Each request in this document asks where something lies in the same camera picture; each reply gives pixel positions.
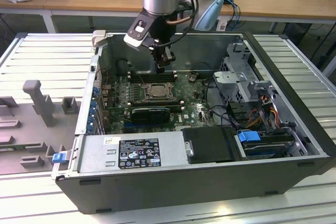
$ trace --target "wires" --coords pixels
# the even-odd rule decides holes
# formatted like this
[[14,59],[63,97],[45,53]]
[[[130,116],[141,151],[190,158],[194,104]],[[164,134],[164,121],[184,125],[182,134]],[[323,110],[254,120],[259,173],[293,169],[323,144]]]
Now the wires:
[[194,68],[195,68],[197,65],[200,65],[200,64],[204,64],[204,65],[206,65],[206,66],[209,67],[212,71],[215,72],[215,69],[213,69],[213,67],[211,67],[211,66],[210,66],[207,62],[205,62],[205,61],[198,61],[198,62],[192,64],[191,67],[190,67],[190,71],[194,71],[194,70],[195,70]]
[[313,53],[313,55],[310,57],[310,61],[313,60],[313,58],[315,57],[317,51],[320,49],[320,47],[323,45],[323,43],[325,42],[325,40],[328,38],[328,36],[331,34],[331,32],[333,31],[334,27],[336,26],[336,23],[331,27],[330,31],[328,32],[328,34],[325,36],[325,38],[321,41],[321,43],[319,44],[319,46],[316,48],[315,52]]
[[275,122],[275,126],[276,126],[277,128],[280,128],[280,126],[279,126],[279,114],[278,114],[278,112],[277,112],[273,107],[270,107],[270,111],[271,111],[271,113],[273,113],[273,115],[274,115],[274,118],[275,118],[275,120],[274,120],[274,122]]
[[236,25],[238,24],[239,19],[240,19],[240,14],[241,14],[240,7],[235,3],[234,0],[225,0],[225,1],[229,2],[232,6],[232,9],[233,9],[233,14],[232,14],[231,19],[228,22],[228,25],[232,22],[233,18],[236,16],[235,24],[231,28],[231,31],[233,31],[235,29]]
[[[198,0],[195,0],[196,1],[196,9],[193,13],[195,13],[195,15],[198,13],[198,9],[199,9],[199,2]],[[181,34],[181,36],[179,36],[179,38],[175,39],[174,41],[170,41],[170,42],[167,42],[167,43],[164,43],[164,44],[159,44],[157,45],[157,47],[167,47],[167,46],[170,46],[178,41],[180,41],[187,33],[189,33],[189,31],[191,30],[191,28],[193,27],[194,25],[194,22],[195,22],[195,15],[192,15],[192,19],[191,19],[191,22],[189,24],[189,26],[184,30],[184,32]]]

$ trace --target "black component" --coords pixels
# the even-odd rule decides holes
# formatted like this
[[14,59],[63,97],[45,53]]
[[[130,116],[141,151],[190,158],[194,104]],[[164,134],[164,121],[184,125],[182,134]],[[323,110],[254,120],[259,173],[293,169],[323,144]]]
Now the black component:
[[123,129],[123,133],[124,134],[133,134],[133,133],[136,133],[136,130],[134,128],[131,128],[131,127],[125,127]]
[[162,82],[175,82],[176,78],[174,73],[163,73],[163,74],[137,74],[131,73],[131,83],[162,83]]
[[170,109],[167,108],[140,108],[133,109],[131,121],[142,124],[167,123],[170,119]]
[[193,96],[194,96],[194,98],[195,98],[195,99],[198,99],[198,98],[200,97],[199,94],[200,94],[200,93],[199,93],[198,91],[194,91],[194,92],[193,92]]
[[188,79],[189,83],[195,83],[197,80],[198,73],[192,73]]
[[294,128],[296,127],[296,123],[295,122],[286,122],[286,123],[280,123],[279,124],[280,128],[283,128],[283,127],[290,127],[290,128]]
[[188,158],[190,164],[242,160],[234,137],[236,131],[231,127],[185,128],[182,132],[194,153]]
[[238,123],[245,123],[249,120],[250,106],[248,103],[229,102],[227,105],[227,114],[231,115]]
[[293,137],[281,129],[274,134],[260,133],[260,141],[242,142],[247,156],[269,156],[271,158],[283,157],[286,150],[294,143]]

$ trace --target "small white label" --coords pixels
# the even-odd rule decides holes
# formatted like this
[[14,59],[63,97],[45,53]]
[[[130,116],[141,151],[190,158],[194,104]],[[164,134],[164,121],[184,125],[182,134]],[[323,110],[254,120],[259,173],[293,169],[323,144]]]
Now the small white label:
[[0,152],[12,152],[14,149],[12,148],[5,148],[5,149],[0,149]]
[[104,137],[104,144],[118,144],[121,140],[119,136]]

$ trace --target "metal slat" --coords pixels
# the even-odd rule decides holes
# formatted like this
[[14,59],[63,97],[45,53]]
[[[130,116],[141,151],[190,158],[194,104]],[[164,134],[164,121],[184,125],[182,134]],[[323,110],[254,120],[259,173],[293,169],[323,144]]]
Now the metal slat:
[[14,66],[2,68],[2,73],[88,72],[89,66]]
[[[82,96],[75,97],[75,99],[76,99],[76,102],[82,102],[83,97]],[[62,102],[63,98],[52,98],[51,100],[52,102]],[[15,99],[15,102],[17,104],[33,104],[32,99]]]
[[262,42],[262,41],[283,41],[279,37],[257,37],[256,40],[258,42]]
[[287,47],[287,44],[284,41],[259,41],[259,44],[262,47]]
[[23,41],[21,47],[92,47],[91,41]]
[[87,72],[77,73],[7,73],[0,74],[0,81],[26,81],[26,80],[86,80]]
[[298,57],[272,57],[272,61],[275,62],[302,62]]
[[336,98],[326,98],[326,99],[306,99],[303,100],[305,105],[309,108],[318,107],[336,107]]
[[92,40],[91,36],[27,36],[24,39],[24,41],[92,41]]
[[336,128],[325,128],[324,130],[332,140],[336,140]]
[[268,52],[267,53],[269,57],[297,57],[297,55],[291,51],[291,52]]
[[43,37],[52,37],[52,36],[57,36],[57,37],[60,37],[60,36],[88,36],[90,38],[92,38],[92,34],[32,34],[32,33],[29,33],[28,36],[33,36],[33,37],[36,37],[36,36],[43,36]]
[[315,74],[310,71],[309,68],[306,69],[282,69],[281,73],[283,76],[315,76]]
[[293,83],[293,82],[319,82],[320,79],[317,78],[317,76],[314,75],[305,75],[305,76],[295,76],[295,75],[284,75],[284,77],[286,78],[286,80],[289,83]]
[[93,56],[90,52],[78,53],[56,53],[56,52],[36,52],[14,54],[12,59],[91,59]]
[[19,47],[16,52],[91,52],[92,47]]
[[315,99],[315,98],[333,98],[335,95],[330,92],[330,90],[320,90],[320,91],[308,91],[308,90],[298,90],[296,91],[301,99]]
[[336,107],[309,109],[316,118],[335,117]]
[[307,65],[304,64],[303,62],[298,62],[298,63],[274,63],[275,66],[277,66],[278,69],[308,69]]
[[322,125],[322,127],[336,127],[336,117],[335,118],[317,118],[317,121]]
[[263,47],[263,49],[268,52],[292,52],[292,50],[285,46],[285,47]]
[[[30,99],[29,94],[23,92],[23,90],[11,90],[10,96],[16,99]],[[63,98],[63,97],[82,97],[84,94],[84,88],[82,89],[41,89],[43,95],[50,95],[51,98]],[[7,90],[0,90],[0,97],[8,96]]]
[[6,61],[6,66],[62,66],[89,65],[91,59],[18,59]]
[[[0,90],[18,90],[22,89],[25,81],[1,81]],[[41,81],[42,89],[68,89],[68,88],[84,88],[86,80],[82,81]]]
[[295,91],[306,90],[324,90],[326,86],[322,82],[293,82],[290,84]]

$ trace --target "cable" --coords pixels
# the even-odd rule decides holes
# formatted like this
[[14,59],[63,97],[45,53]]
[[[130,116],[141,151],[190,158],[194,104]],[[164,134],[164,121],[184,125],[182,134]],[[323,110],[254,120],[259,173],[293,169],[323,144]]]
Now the cable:
[[312,57],[309,59],[310,61],[313,61],[313,58],[315,57],[317,51],[320,49],[320,47],[322,46],[322,44],[325,42],[325,40],[328,38],[328,36],[331,34],[331,32],[333,31],[334,27],[336,26],[336,23],[334,23],[334,25],[331,27],[330,31],[328,32],[328,34],[325,36],[325,38],[321,41],[320,45],[316,48],[315,52],[313,53]]
[[189,16],[189,17],[185,17],[185,18],[181,18],[181,19],[179,19],[179,20],[167,20],[166,21],[166,23],[168,24],[168,25],[171,25],[171,26],[175,26],[175,25],[179,25],[179,24],[182,24],[182,23],[184,23],[184,22],[187,22],[187,21],[189,21],[190,19],[192,19],[195,15],[196,15],[196,10],[195,10],[195,3],[194,3],[194,0],[190,0],[190,2],[191,2],[191,5],[192,5],[192,10],[193,10],[193,12],[192,12],[192,14]]
[[[196,0],[196,10],[195,10],[196,13],[198,13],[199,6],[200,6],[199,2],[198,2],[198,0]],[[175,39],[174,41],[170,41],[170,42],[167,42],[167,43],[164,43],[164,44],[157,45],[157,47],[167,47],[167,46],[170,46],[170,45],[180,41],[191,30],[191,28],[194,25],[194,22],[195,22],[195,16],[191,19],[191,22],[190,22],[189,26],[186,28],[186,30],[181,34],[181,36],[179,38]]]
[[240,7],[235,3],[234,0],[226,0],[226,1],[231,3],[232,8],[233,8],[233,15],[232,15],[231,19],[228,21],[228,24],[230,24],[231,21],[233,20],[233,17],[236,16],[235,24],[233,25],[233,27],[231,29],[231,31],[233,31],[236,28],[237,23],[239,22],[241,11],[240,11]]
[[199,64],[207,65],[212,71],[215,72],[215,70],[214,70],[208,63],[206,63],[205,61],[198,61],[198,62],[192,64],[191,67],[190,67],[190,71],[194,71],[194,68],[195,68],[197,65],[199,65]]
[[7,24],[7,22],[0,16],[0,19],[5,23],[5,25],[11,30],[11,32],[16,35],[16,32]]

